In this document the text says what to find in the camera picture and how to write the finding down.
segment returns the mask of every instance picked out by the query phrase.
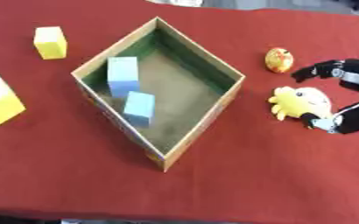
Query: red tablecloth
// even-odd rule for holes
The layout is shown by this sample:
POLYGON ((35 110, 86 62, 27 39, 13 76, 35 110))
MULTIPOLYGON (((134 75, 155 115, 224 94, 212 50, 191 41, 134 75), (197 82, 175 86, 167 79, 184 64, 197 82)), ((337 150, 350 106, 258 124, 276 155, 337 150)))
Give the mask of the red tablecloth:
MULTIPOLYGON (((359 17, 290 10, 188 9, 143 0, 0 0, 0 74, 27 110, 0 126, 0 213, 46 218, 359 223, 359 133, 278 122, 266 99, 288 74, 266 71, 282 46, 295 68, 359 58, 359 17), (243 91, 168 172, 92 107, 70 72, 160 16, 248 75, 243 91), (66 59, 42 60, 34 28, 60 25, 66 59)), ((359 100, 337 80, 334 109, 359 100)))

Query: toy face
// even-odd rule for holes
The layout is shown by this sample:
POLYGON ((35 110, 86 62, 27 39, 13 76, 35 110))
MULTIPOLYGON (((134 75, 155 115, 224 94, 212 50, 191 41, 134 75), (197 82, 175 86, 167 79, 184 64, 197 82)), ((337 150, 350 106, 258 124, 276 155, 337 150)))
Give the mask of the toy face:
POLYGON ((282 121, 286 116, 300 118, 305 113, 314 114, 320 118, 331 116, 331 102, 320 90, 313 87, 278 87, 274 96, 269 99, 275 103, 272 113, 282 121))
POLYGON ((312 111, 317 111, 317 116, 331 116, 331 101, 319 89, 314 87, 300 87, 295 89, 295 94, 307 101, 312 111))

